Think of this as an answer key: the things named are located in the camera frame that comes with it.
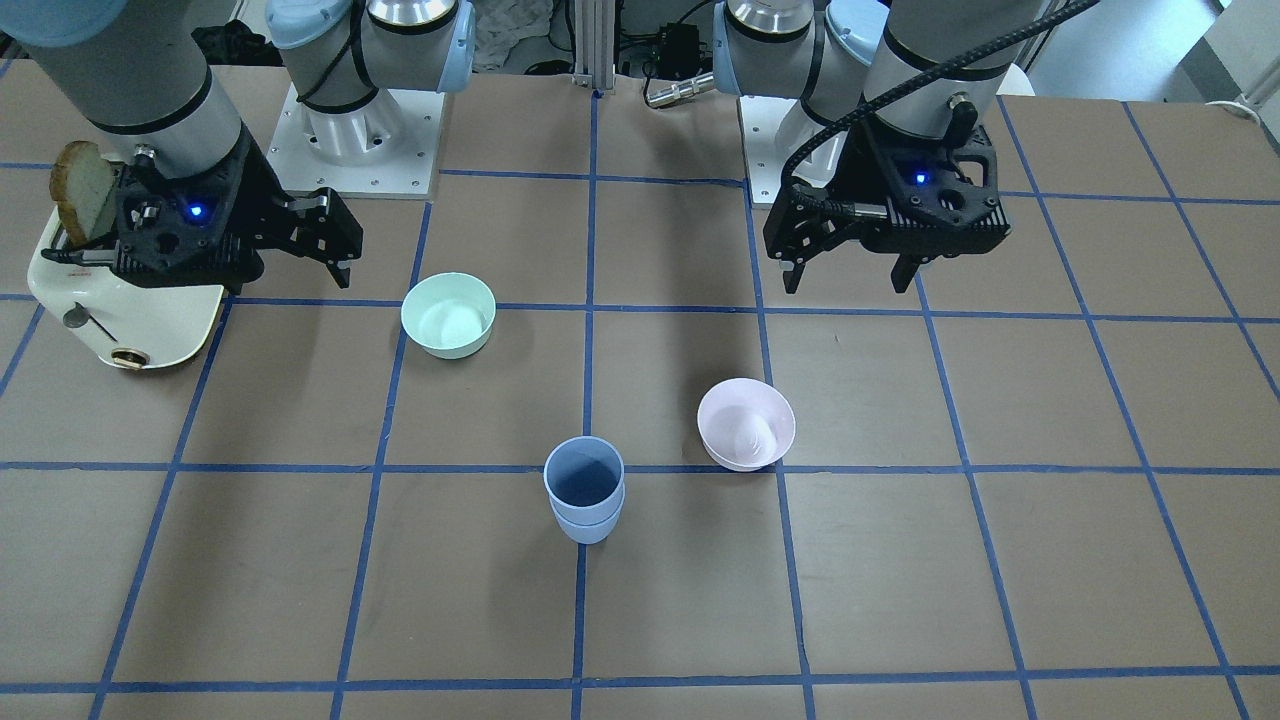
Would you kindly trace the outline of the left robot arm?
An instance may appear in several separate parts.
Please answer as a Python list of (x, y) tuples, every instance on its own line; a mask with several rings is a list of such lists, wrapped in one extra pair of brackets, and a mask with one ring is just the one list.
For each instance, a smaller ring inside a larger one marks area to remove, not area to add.
[(920, 266), (1007, 238), (983, 119), (1043, 17), (1041, 1), (716, 4), (716, 87), (797, 105), (764, 228), (787, 293), (845, 243), (895, 256), (902, 293)]

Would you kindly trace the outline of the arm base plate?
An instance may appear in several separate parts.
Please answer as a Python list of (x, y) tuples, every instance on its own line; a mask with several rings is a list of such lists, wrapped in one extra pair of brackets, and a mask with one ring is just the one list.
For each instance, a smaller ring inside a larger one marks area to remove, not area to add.
[(383, 90), (357, 110), (325, 114), (289, 87), (264, 152), (294, 196), (321, 187), (343, 199), (433, 196), (447, 94)]
[[(739, 115), (751, 205), (768, 210), (780, 192), (782, 165), (820, 126), (796, 99), (742, 96)], [(827, 186), (835, 178), (846, 138), (841, 133), (824, 142), (800, 161), (795, 176), (814, 187)]]

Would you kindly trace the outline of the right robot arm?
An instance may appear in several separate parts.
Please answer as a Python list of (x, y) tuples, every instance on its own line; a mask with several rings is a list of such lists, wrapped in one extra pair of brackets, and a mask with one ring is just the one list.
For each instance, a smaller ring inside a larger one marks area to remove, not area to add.
[[(37, 265), (109, 272), (134, 287), (238, 293), (278, 250), (340, 288), (364, 231), (339, 192), (279, 181), (188, 24), (186, 1), (5, 1), (15, 40), (115, 147), (70, 143), (50, 193), (65, 238)], [(393, 92), (456, 94), (472, 72), (470, 1), (270, 1), (271, 42), (328, 161), (378, 160), (401, 140)]]

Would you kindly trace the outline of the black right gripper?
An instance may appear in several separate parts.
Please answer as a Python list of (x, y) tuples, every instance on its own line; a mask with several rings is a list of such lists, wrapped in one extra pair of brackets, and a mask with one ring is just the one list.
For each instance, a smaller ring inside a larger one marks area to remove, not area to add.
[(109, 270), (141, 288), (255, 282), (264, 250), (321, 263), (340, 290), (364, 254), (364, 228), (330, 187), (291, 196), (243, 129), (232, 150), (186, 178), (160, 172), (160, 152), (134, 147), (116, 183)]

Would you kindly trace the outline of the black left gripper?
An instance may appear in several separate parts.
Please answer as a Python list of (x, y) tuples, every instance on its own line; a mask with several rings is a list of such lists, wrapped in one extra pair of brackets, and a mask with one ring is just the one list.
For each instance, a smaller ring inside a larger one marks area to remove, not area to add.
[(929, 258), (987, 254), (1011, 232), (995, 147), (975, 119), (951, 119), (942, 138), (918, 138), (872, 117), (854, 126), (837, 174), (823, 188), (780, 188), (765, 251), (796, 293), (806, 264), (840, 245), (840, 231), (872, 252), (897, 255), (890, 281), (906, 293)]

